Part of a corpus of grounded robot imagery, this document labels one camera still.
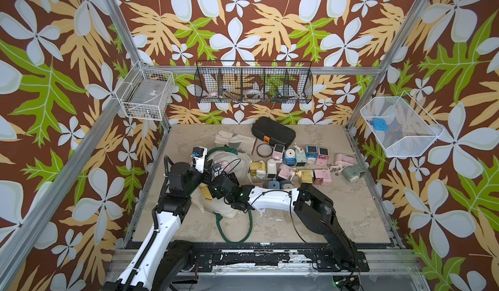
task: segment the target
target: metal frame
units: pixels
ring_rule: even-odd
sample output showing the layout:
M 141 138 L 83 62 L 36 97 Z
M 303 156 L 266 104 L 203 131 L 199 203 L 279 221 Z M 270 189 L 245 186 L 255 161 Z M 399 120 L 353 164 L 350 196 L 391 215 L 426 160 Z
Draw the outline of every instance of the metal frame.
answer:
M 132 64 L 138 64 L 138 66 L 141 67 L 142 60 L 137 52 L 137 47 L 133 43 L 132 33 L 128 29 L 128 25 L 120 7 L 116 4 L 116 0 L 104 0 L 104 2 L 106 3 L 107 9 L 109 9 L 109 16 L 116 27 L 116 32 L 118 32 L 128 56 L 130 56 Z
M 116 26 L 116 30 L 123 41 L 125 50 L 131 57 L 132 64 L 138 64 L 138 67 L 145 66 L 140 57 L 138 56 L 136 47 L 133 43 L 132 35 L 128 29 L 126 20 L 117 6 L 115 0 L 104 0 L 108 6 L 110 17 Z M 363 107 L 375 88 L 381 83 L 381 79 L 384 77 L 388 66 L 391 64 L 396 50 L 403 44 L 406 39 L 410 29 L 412 28 L 415 20 L 420 16 L 424 10 L 426 4 L 429 0 L 415 0 L 408 14 L 406 15 L 401 28 L 397 32 L 395 39 L 393 40 L 390 48 L 388 49 L 384 60 L 381 62 L 379 67 L 312 67 L 312 74 L 325 74 L 325 75 L 374 75 L 374 79 L 367 87 L 364 95 L 359 100 L 359 103 L 350 117 L 347 128 L 355 125 L 359 114 L 360 108 Z M 193 74 L 196 71 L 196 67 L 186 67 L 186 66 L 153 66 L 158 67 L 161 70 L 168 70 L 172 73 L 183 73 L 183 74 Z M 105 131 L 109 125 L 114 120 L 114 117 L 119 109 L 119 103 L 117 100 L 112 100 L 109 105 L 103 110 L 97 121 L 94 123 L 88 134 L 82 140 L 81 144 L 78 146 L 77 150 L 73 156 L 68 160 L 60 174 L 52 183 L 52 187 L 43 195 L 42 199 L 34 210 L 38 214 L 30 215 L 27 220 L 23 223 L 22 227 L 12 235 L 12 239 L 3 247 L 3 253 L 0 257 L 0 290 L 8 288 L 11 280 L 17 274 L 18 269 L 24 262 L 29 252 L 34 246 L 34 243 L 41 235 L 45 229 L 47 223 L 53 217 L 53 214 L 59 207 L 62 200 L 65 198 L 67 192 L 73 186 L 78 174 L 81 172 L 84 164 L 91 156 L 98 142 L 103 137 Z M 162 121 L 162 126 L 165 131 L 170 129 L 168 120 Z M 360 156 L 360 152 L 356 145 L 353 145 L 356 149 L 357 158 Z M 371 185 L 371 189 L 374 186 L 374 181 L 370 175 L 366 175 L 369 181 L 368 186 Z M 394 236 L 400 246 L 403 246 L 397 232 L 394 231 Z
M 52 182 L 48 191 L 33 208 L 36 214 L 30 214 L 22 227 L 12 234 L 9 242 L 3 246 L 3 252 L 0 255 L 0 290 L 9 287 L 11 280 L 16 276 L 36 240 L 45 230 L 55 211 L 73 187 L 95 147 L 113 122 L 119 107 L 118 100 L 112 99 L 109 102 Z
M 137 223 L 139 223 L 140 213 L 144 208 L 147 195 L 149 194 L 151 186 L 153 185 L 154 177 L 156 176 L 156 172 L 158 171 L 158 166 L 162 162 L 162 155 L 160 156 L 160 152 L 163 153 L 163 151 L 166 148 L 166 142 L 168 142 L 168 138 L 170 137 L 170 129 L 171 129 L 170 126 L 168 126 L 168 128 L 165 129 L 163 138 L 158 146 L 158 155 L 156 156 L 156 159 L 153 162 L 152 171 L 149 172 L 149 174 L 147 175 L 146 182 L 144 183 L 144 187 L 142 188 L 142 196 L 139 199 L 139 202 L 137 202 L 137 204 L 135 205 L 135 210 L 133 212 L 132 220 L 130 221 L 128 231 L 126 232 L 125 238 L 123 239 L 124 247 L 126 247 L 128 243 L 131 241 L 133 233 L 135 232 L 135 228 L 137 227 Z
M 312 258 L 307 257 L 314 255 L 315 253 L 321 253 L 320 250 L 315 249 L 204 249 L 195 245 L 195 254 L 213 254 L 210 258 L 213 262 L 211 271 L 209 272 L 198 272 L 197 275 L 202 276 L 215 276 L 215 275 L 349 275 L 344 271 L 340 272 L 318 272 L 313 263 Z M 135 257 L 138 250 L 136 249 L 120 249 L 116 250 L 113 260 L 109 266 L 109 271 L 107 273 L 106 279 L 108 281 L 116 281 L 117 277 L 123 272 L 123 270 L 128 266 L 128 264 Z M 369 264 L 370 271 L 355 273 L 356 275 L 411 275 L 413 277 L 413 282 L 415 286 L 419 286 L 420 290 L 430 291 L 430 288 L 421 274 L 422 265 L 419 263 L 413 250 L 410 249 L 361 249 L 366 255 L 367 263 Z M 240 255 L 245 254 L 245 261 L 241 261 L 240 264 L 233 265 L 220 265 L 217 262 L 222 261 L 224 257 L 230 255 Z M 296 261 L 290 259 L 292 255 L 302 255 L 304 257 L 297 257 Z M 252 262 L 252 256 L 254 258 L 262 256 L 267 256 L 274 258 L 276 261 L 281 257 L 283 262 L 279 262 L 281 266 L 252 266 L 249 267 L 245 263 L 255 263 Z M 195 273 L 193 272 L 180 272 L 177 274 L 177 280 L 188 280 L 194 279 Z
M 367 188 L 371 192 L 374 204 L 376 205 L 381 215 L 381 218 L 383 219 L 383 223 L 385 224 L 385 229 L 388 232 L 388 237 L 390 237 L 391 240 L 394 241 L 394 244 L 396 244 L 398 247 L 405 248 L 404 243 L 402 242 L 402 238 L 400 238 L 397 230 L 395 229 L 395 227 L 393 227 L 392 218 L 390 217 L 390 214 L 386 211 L 386 208 L 383 205 L 383 199 L 376 191 L 376 183 L 374 182 L 371 172 L 369 171 L 368 168 L 366 168 L 364 160 L 361 158 L 362 154 L 360 153 L 358 145 L 355 144 L 355 140 L 350 134 L 350 132 L 348 132 L 346 128 L 344 128 L 344 130 L 346 137 L 348 138 L 348 142 L 350 143 L 350 146 L 352 146 L 353 154 L 355 155 L 357 164 L 360 165 L 366 173 L 366 175 L 364 175 L 364 179 L 366 180 Z
M 170 71 L 173 74 L 195 74 L 196 66 L 151 66 L 144 65 L 158 70 Z M 310 67 L 314 75 L 379 75 L 379 67 Z
M 421 16 L 423 10 L 425 10 L 425 7 L 429 1 L 430 0 L 415 0 L 414 3 L 412 4 L 411 9 L 409 9 L 409 11 L 407 12 L 404 22 L 400 26 L 400 29 L 398 30 L 397 34 L 395 35 L 395 38 L 390 44 L 390 47 L 388 48 L 388 51 L 385 54 L 385 57 L 381 61 L 381 64 L 379 66 L 380 73 L 371 80 L 366 90 L 364 91 L 362 97 L 360 97 L 359 102 L 355 106 L 355 109 L 353 110 L 352 115 L 350 116 L 350 119 L 347 122 L 347 129 L 350 129 L 350 127 L 355 125 L 360 115 L 360 109 L 369 102 L 374 90 L 378 87 L 379 84 L 382 83 L 383 79 L 385 78 L 385 74 L 388 71 L 388 67 L 393 62 L 393 58 L 395 57 L 397 50 L 402 46 L 402 44 L 406 40 L 407 36 L 409 35 L 409 32 L 414 26 L 416 19 L 418 19 Z

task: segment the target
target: canvas glove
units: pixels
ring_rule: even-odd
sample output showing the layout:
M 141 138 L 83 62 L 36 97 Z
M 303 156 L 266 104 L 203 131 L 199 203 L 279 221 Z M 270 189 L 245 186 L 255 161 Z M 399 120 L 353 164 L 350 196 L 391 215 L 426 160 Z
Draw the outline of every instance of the canvas glove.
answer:
M 256 140 L 257 139 L 254 136 L 246 136 L 228 131 L 218 131 L 218 134 L 215 135 L 215 146 L 223 147 L 224 145 L 227 145 L 238 151 L 251 154 Z

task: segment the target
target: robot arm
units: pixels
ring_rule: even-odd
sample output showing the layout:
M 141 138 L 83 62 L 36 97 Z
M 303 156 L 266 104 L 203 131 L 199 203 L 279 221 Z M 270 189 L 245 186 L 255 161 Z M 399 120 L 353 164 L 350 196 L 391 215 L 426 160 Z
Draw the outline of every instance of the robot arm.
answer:
M 359 267 L 362 271 L 369 271 L 364 253 L 357 251 L 355 244 L 341 229 L 332 200 L 311 184 L 289 190 L 239 186 L 235 175 L 225 172 L 211 181 L 211 163 L 204 163 L 205 156 L 205 148 L 195 147 L 194 166 L 184 162 L 173 164 L 165 157 L 166 178 L 158 204 L 152 212 L 153 226 L 118 281 L 106 282 L 102 290 L 164 291 L 180 270 L 193 266 L 192 243 L 175 241 L 176 245 L 166 250 L 189 210 L 190 194 L 200 183 L 206 183 L 212 196 L 218 199 L 224 197 L 235 209 L 294 211 L 310 231 L 326 238 L 334 251 L 338 270 L 353 271 Z M 203 172 L 198 170 L 201 164 Z

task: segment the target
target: blue pencil sharpener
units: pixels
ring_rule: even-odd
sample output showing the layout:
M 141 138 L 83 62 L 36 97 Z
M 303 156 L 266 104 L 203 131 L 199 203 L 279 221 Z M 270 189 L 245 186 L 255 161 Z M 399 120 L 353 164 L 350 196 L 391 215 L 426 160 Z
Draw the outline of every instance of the blue pencil sharpener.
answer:
M 371 125 L 373 126 L 375 131 L 387 131 L 388 125 L 386 125 L 385 120 L 380 118 L 373 118 L 371 121 Z

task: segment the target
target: black cable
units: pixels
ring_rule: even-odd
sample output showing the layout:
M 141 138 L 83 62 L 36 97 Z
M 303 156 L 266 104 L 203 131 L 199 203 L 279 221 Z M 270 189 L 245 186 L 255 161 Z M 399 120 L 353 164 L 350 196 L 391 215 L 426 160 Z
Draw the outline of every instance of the black cable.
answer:
M 311 244 L 309 244 L 307 241 L 305 241 L 305 239 L 303 239 L 300 235 L 300 233 L 298 232 L 298 230 L 296 229 L 296 226 L 294 225 L 294 220 L 293 220 L 293 215 L 291 214 L 291 204 L 293 203 L 293 198 L 291 196 L 291 192 L 289 191 L 286 191 L 286 190 L 282 190 L 282 189 L 273 189 L 273 190 L 269 190 L 269 191 L 265 191 L 265 192 L 262 192 L 261 194 L 258 195 L 258 197 L 256 197 L 253 202 L 250 204 L 252 207 L 253 207 L 253 203 L 255 203 L 256 200 L 258 200 L 258 198 L 260 198 L 261 196 L 263 196 L 264 194 L 266 193 L 269 193 L 269 192 L 273 192 L 273 191 L 281 191 L 281 192 L 284 192 L 286 193 L 289 197 L 290 197 L 290 218 L 291 218 L 291 222 L 293 224 L 293 228 L 294 228 L 294 231 L 296 232 L 296 234 L 298 235 L 298 237 L 300 237 L 300 239 L 308 244 L 309 246 L 312 246 Z
M 293 228 L 294 228 L 294 231 L 296 232 L 296 234 L 298 235 L 298 237 L 300 237 L 300 239 L 301 239 L 304 243 L 308 244 L 309 246 L 312 246 L 311 244 L 309 244 L 307 241 L 305 241 L 305 239 L 303 239 L 303 238 L 300 236 L 300 234 L 299 234 L 298 230 L 296 229 L 296 226 L 294 225 L 293 214 L 291 214 L 291 203 L 293 202 L 293 198 L 291 197 L 291 192 L 288 192 L 287 194 L 290 196 L 290 218 L 291 218 L 291 222 L 293 223 Z
M 258 200 L 258 198 L 260 198 L 260 197 L 261 197 L 261 196 L 263 196 L 264 194 L 266 194 L 266 193 L 270 193 L 270 192 L 272 192 L 272 191 L 282 191 L 282 192 L 284 192 L 284 193 L 288 194 L 288 196 L 290 196 L 290 192 L 289 192 L 289 191 L 282 190 L 282 189 L 272 189 L 272 190 L 269 190 L 269 191 L 264 191 L 264 192 L 262 192 L 261 194 L 259 194 L 259 195 L 258 195 L 258 197 L 256 197 L 256 198 L 253 200 L 253 202 L 250 204 L 250 206 L 252 206 L 252 207 L 253 207 L 253 203 L 254 203 L 256 200 Z
M 232 172 L 232 171 L 235 169 L 235 167 L 239 165 L 239 163 L 241 163 L 241 159 L 234 159 L 234 160 L 232 160 L 231 162 L 229 162 L 229 163 L 225 166 L 225 168 L 222 170 L 222 172 L 225 172 L 225 169 L 227 169 L 227 167 L 228 167 L 231 163 L 233 163 L 234 161 L 239 161 L 239 162 L 238 162 L 238 163 L 234 166 L 234 168 L 232 168 L 232 169 L 229 171 L 229 173 L 230 173 L 230 172 Z
M 168 163 L 170 163 L 170 164 L 173 165 L 173 162 L 170 160 L 170 158 L 168 156 L 165 156 L 164 162 L 165 162 L 165 183 L 164 183 L 164 186 L 168 187 L 167 182 L 168 182 L 168 176 L 170 175 L 170 169 L 168 168 Z M 163 196 L 163 188 L 162 188 L 162 190 L 161 190 L 161 192 L 159 194 L 158 203 L 161 200 L 162 196 Z M 132 280 L 133 280 L 134 276 L 138 273 L 137 269 L 139 269 L 140 264 L 142 263 L 142 261 L 146 257 L 147 252 L 149 251 L 149 249 L 151 249 L 151 246 L 153 245 L 154 239 L 158 235 L 159 224 L 158 224 L 158 216 L 156 214 L 156 209 L 157 208 L 158 208 L 158 205 L 156 205 L 152 209 L 152 211 L 151 211 L 151 214 L 152 214 L 152 217 L 153 217 L 154 231 L 153 231 L 153 233 L 151 235 L 151 238 L 149 238 L 149 241 L 147 241 L 147 245 L 146 245 L 145 249 L 140 254 L 139 259 L 134 264 L 133 269 L 130 271 L 130 274 L 128 275 L 128 278 L 127 278 L 127 280 L 126 280 L 126 282 L 125 282 L 125 284 L 123 286 L 123 289 L 122 289 L 124 291 L 128 291 L 128 289 L 130 288 L 130 284 L 132 283 Z

